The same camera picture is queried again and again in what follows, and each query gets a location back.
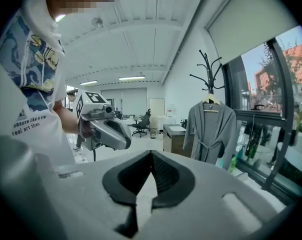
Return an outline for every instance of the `sky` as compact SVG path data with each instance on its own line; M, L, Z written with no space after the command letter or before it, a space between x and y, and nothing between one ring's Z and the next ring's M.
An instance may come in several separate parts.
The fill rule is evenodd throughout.
M295 41L297 41L298 45L302 45L302 27L294 27L283 34L276 36L275 39L278 41L281 48L282 42L285 45L285 48L287 48L288 43L290 43L291 47L294 47ZM265 58L263 48L264 46L261 44L241 56L247 81L251 84L252 93L256 92L255 73L262 69L259 62L261 62L262 58Z

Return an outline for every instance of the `fluorescent light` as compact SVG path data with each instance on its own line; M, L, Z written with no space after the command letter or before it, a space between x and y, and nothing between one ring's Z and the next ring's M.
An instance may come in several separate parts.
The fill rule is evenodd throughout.
M90 82L82 82L80 83L80 85L84 86L84 85L89 85L89 84L94 84L97 83L98 81L94 80L94 81L90 81Z
M128 77L119 77L119 80L131 80L131 79L145 79L144 75L139 75L139 76L128 76Z
M56 22L59 22L59 21L61 21L65 16L66 16L65 14L61 14L61 15L59 15L58 17L55 18L55 21L56 21Z

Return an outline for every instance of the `gray bathrobe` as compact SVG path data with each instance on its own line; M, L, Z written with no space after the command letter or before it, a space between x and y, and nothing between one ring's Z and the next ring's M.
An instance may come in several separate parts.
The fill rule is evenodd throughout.
M205 113L214 112L204 112L202 102L190 109L183 149L187 147L189 137L194 133L191 158L215 164L218 157L223 156L223 168L228 170L239 137L236 113L222 102L215 105L214 110L218 110L217 120L206 121Z

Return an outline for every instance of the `white ceiling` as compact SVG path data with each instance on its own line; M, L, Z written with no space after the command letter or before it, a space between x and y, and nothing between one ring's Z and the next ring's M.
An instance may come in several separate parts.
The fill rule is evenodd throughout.
M144 75L159 84L170 68L200 0L120 0L114 7L69 14L59 21L66 58L66 84L122 86L119 77ZM103 27L94 27L100 17Z

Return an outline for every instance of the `ceiling light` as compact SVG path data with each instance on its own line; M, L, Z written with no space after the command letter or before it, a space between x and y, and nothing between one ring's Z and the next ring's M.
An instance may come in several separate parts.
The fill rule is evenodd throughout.
M102 28L103 27L103 20L99 17L93 18L91 23L92 23L92 26L94 26L95 28Z
M131 79L145 79L144 75L139 75L139 76L128 76L128 77L119 77L119 80L131 80Z
M90 81L90 82L82 82L80 83L80 85L84 86L84 85L89 85L89 84L94 84L97 83L98 81L94 80L94 81Z
M65 14L59 15L58 17L55 18L55 21L56 21L56 22L59 22L59 21L61 21L65 16L66 16Z

